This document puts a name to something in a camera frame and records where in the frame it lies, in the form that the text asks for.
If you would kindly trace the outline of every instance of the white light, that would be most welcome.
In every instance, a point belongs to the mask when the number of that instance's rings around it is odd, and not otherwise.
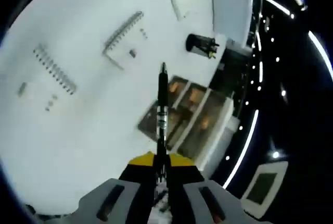
[[[260,35],[259,35],[258,31],[256,32],[256,35],[257,35],[257,41],[258,41],[258,49],[259,49],[259,51],[261,51],[261,41],[260,41]]]
[[[290,11],[288,9],[286,9],[285,7],[283,7],[281,4],[278,4],[274,0],[266,0],[266,1],[273,4],[275,7],[277,7],[278,9],[282,10],[284,13],[286,13],[287,15],[290,16]]]
[[[225,183],[223,184],[223,188],[226,189],[227,186],[229,185],[229,183],[231,182],[231,180],[233,179],[233,177],[235,176],[235,173],[237,172],[238,168],[239,168],[239,165],[241,163],[241,161],[244,159],[244,156],[245,156],[245,153],[246,153],[246,150],[248,149],[249,147],[249,144],[251,142],[251,139],[252,139],[252,135],[253,135],[253,132],[254,132],[254,129],[255,129],[255,124],[257,122],[257,118],[258,118],[258,114],[259,114],[259,110],[256,110],[255,113],[254,113],[254,117],[253,117],[253,121],[252,121],[252,125],[251,125],[251,129],[250,129],[250,132],[249,132],[249,135],[246,139],[246,142],[245,142],[245,145],[243,147],[243,150],[242,152],[240,153],[240,156],[237,160],[237,163],[233,169],[233,171],[231,171],[231,174],[229,175],[228,179],[225,181]]]
[[[262,61],[259,63],[259,82],[262,82],[262,76],[263,76],[263,67],[262,67]]]
[[[275,152],[273,153],[273,155],[272,155],[272,157],[273,157],[274,159],[278,158],[279,156],[280,156],[280,154],[279,154],[278,151],[275,151]]]
[[[321,43],[318,41],[316,36],[311,31],[309,31],[309,37],[310,37],[311,41],[314,43],[314,45],[316,46],[316,48],[319,51],[319,53],[321,54],[321,56],[323,57],[325,65],[328,69],[328,72],[330,73],[331,78],[333,80],[332,64],[330,63],[328,55],[326,54],[323,46],[321,45]]]

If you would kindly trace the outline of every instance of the monitor screen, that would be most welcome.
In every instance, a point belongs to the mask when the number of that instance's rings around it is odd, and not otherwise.
[[[276,175],[277,173],[261,173],[247,199],[261,205],[270,191]]]

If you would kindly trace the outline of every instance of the pen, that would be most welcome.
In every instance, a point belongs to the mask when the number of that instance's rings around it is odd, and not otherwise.
[[[162,63],[158,79],[158,96],[157,96],[157,174],[160,180],[165,177],[165,159],[167,155],[166,140],[168,131],[168,73],[167,66]]]

